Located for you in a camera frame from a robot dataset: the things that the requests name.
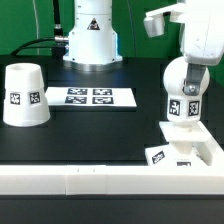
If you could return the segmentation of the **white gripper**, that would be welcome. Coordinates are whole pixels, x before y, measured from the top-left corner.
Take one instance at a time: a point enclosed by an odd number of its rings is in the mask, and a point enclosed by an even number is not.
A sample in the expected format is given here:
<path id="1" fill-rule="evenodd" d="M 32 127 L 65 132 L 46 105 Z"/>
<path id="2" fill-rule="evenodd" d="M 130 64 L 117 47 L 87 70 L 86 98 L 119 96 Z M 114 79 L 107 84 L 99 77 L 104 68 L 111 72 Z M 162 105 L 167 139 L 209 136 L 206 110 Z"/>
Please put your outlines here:
<path id="1" fill-rule="evenodd" d="M 224 55 L 224 0 L 178 0 L 148 11 L 143 22 L 149 37 L 164 34 L 166 14 L 171 22 L 183 25 L 180 51 L 189 63 L 183 93 L 198 96 L 204 65 L 217 65 Z"/>

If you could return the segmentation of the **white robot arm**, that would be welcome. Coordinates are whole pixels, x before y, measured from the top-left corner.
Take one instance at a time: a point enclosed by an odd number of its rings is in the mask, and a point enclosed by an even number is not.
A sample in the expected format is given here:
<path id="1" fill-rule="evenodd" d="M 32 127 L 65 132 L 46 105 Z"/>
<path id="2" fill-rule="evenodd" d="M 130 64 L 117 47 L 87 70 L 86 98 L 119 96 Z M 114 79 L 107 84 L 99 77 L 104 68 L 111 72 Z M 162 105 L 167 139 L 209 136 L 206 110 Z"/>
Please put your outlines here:
<path id="1" fill-rule="evenodd" d="M 143 20 L 148 36 L 164 34 L 165 16 L 183 25 L 180 50 L 187 62 L 183 92 L 197 96 L 205 68 L 218 64 L 224 55 L 224 0 L 182 0 L 149 11 Z M 75 25 L 64 62 L 85 71 L 120 62 L 111 19 L 112 0 L 75 0 Z"/>

